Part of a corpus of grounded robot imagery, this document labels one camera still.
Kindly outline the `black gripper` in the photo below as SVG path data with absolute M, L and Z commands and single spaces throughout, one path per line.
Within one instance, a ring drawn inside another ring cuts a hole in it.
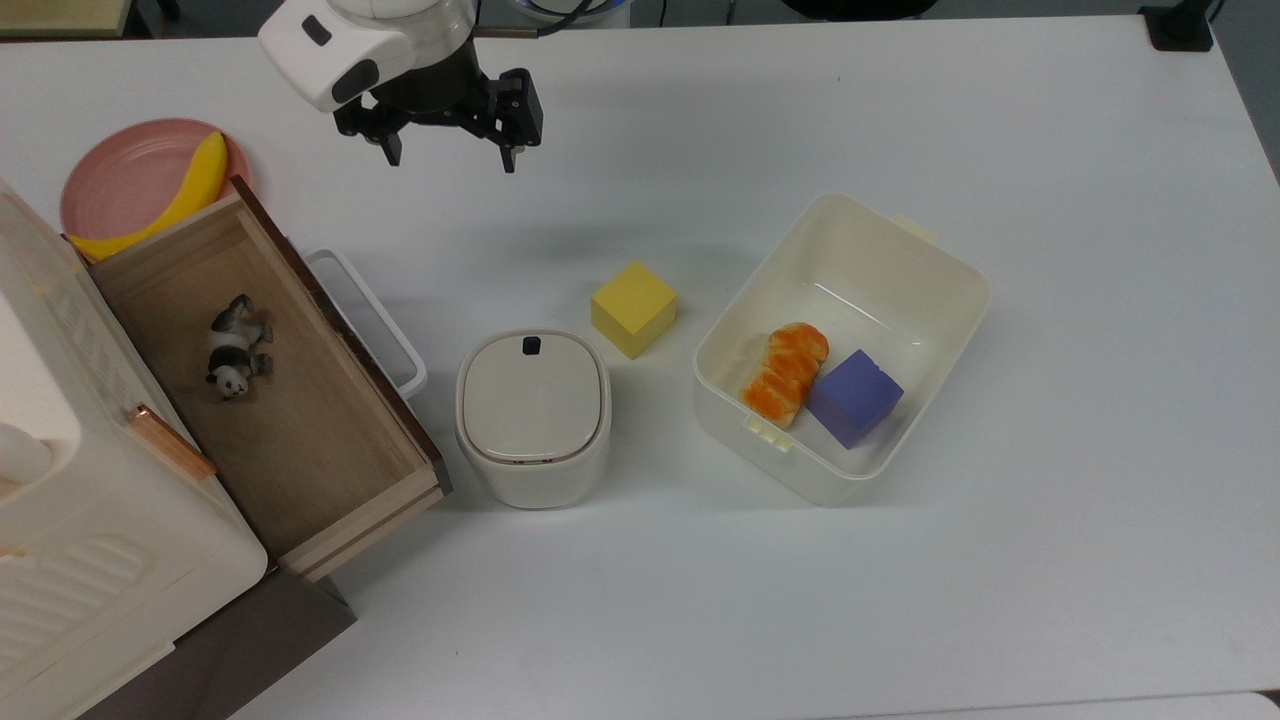
M 544 127 L 531 73 L 515 68 L 486 76 L 472 42 L 434 65 L 358 88 L 333 117 L 340 135 L 376 145 L 390 167 L 401 165 L 406 127 L 457 127 L 499 147 L 506 174 L 515 173 L 522 149 L 541 145 Z

